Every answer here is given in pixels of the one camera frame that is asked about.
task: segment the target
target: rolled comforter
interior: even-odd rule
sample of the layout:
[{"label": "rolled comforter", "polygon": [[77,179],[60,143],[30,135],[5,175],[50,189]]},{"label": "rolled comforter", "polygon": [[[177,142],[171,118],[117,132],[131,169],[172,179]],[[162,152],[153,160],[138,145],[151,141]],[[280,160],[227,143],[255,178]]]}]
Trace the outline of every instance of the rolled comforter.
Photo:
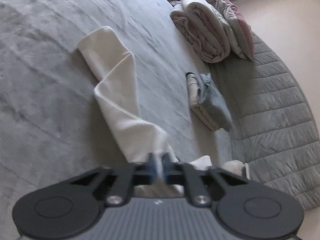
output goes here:
[{"label": "rolled comforter", "polygon": [[230,43],[217,15],[217,10],[206,0],[181,0],[170,14],[198,56],[209,63],[230,54]]}]

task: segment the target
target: beige garment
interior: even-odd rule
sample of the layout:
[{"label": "beige garment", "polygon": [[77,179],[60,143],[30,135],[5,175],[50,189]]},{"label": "beige garment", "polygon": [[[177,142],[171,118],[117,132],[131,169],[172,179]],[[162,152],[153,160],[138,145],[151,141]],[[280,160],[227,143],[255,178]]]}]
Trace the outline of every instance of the beige garment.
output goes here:
[{"label": "beige garment", "polygon": [[220,129],[220,126],[212,120],[207,111],[198,102],[198,81],[194,74],[187,76],[187,87],[189,94],[189,106],[190,109],[196,114],[196,116],[213,132]]}]

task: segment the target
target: pink pillow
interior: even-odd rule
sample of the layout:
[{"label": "pink pillow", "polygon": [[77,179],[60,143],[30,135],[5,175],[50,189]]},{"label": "pink pillow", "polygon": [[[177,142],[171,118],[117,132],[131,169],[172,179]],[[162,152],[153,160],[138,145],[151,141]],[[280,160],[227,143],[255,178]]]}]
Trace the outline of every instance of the pink pillow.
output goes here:
[{"label": "pink pillow", "polygon": [[232,27],[238,44],[248,59],[253,60],[253,39],[251,29],[239,12],[238,8],[229,0],[216,0],[215,8],[221,13]]}]

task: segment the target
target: pillow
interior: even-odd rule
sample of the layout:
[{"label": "pillow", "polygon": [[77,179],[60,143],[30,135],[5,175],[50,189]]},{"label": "pillow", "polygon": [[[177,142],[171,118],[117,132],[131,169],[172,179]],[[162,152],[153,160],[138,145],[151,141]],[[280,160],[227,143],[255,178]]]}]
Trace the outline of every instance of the pillow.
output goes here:
[{"label": "pillow", "polygon": [[253,60],[253,39],[249,25],[239,12],[238,8],[229,0],[216,0],[215,8],[220,12],[232,27],[240,48],[248,59]]},{"label": "pillow", "polygon": [[229,43],[230,43],[230,47],[232,49],[232,51],[234,53],[236,53],[240,58],[243,59],[247,59],[247,57],[245,56],[244,52],[242,51],[242,49],[240,48],[236,35],[233,31],[233,29],[231,28],[230,24],[227,22],[227,20],[222,16],[221,13],[219,13],[216,8],[212,7],[212,11],[214,12],[214,14],[216,15],[216,17],[219,19],[219,21],[221,22],[221,25],[224,29],[224,31],[226,32],[226,35],[228,37]]}]

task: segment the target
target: white logo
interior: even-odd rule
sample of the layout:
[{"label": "white logo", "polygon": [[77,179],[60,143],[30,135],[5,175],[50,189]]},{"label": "white logo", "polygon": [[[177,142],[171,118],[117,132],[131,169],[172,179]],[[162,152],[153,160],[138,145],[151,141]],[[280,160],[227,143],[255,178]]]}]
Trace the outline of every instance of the white logo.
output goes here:
[{"label": "white logo", "polygon": [[163,201],[162,201],[161,199],[158,199],[157,201],[155,201],[155,204],[156,204],[156,205],[159,205],[159,204],[161,204],[161,203],[163,203]]}]

